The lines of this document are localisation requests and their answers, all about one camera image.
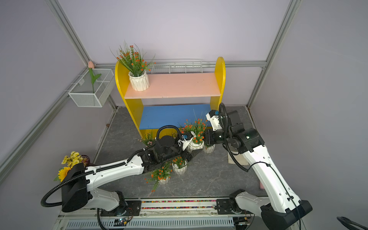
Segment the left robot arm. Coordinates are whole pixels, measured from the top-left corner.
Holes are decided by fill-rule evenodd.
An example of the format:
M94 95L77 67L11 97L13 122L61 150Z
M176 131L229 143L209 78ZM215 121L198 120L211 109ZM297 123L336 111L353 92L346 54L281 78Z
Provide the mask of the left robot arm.
M125 210L127 203L122 192L108 192L101 186L121 178L152 173L158 170L159 175L151 175L154 180L163 179L163 171L170 167L177 157L189 157L187 146L196 137L192 131L176 128L177 136L157 133L156 142L146 148L134 152L128 159L99 166L84 167L82 163L75 165L66 173L64 180L47 192L40 203L42 207L61 206L64 213L82 208Z

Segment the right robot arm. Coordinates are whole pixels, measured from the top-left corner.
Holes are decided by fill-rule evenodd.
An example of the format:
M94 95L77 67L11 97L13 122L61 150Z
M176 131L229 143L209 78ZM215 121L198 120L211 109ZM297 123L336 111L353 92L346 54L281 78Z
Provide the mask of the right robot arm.
M206 119L212 128L204 135L205 143L221 144L241 170L254 170L267 193L266 198L259 198L240 189L231 194L233 210L246 210L261 217L270 230L286 230L294 223L303 228L302 219L312 206L287 184L258 131L245 129L238 112L228 113L224 103L207 113Z

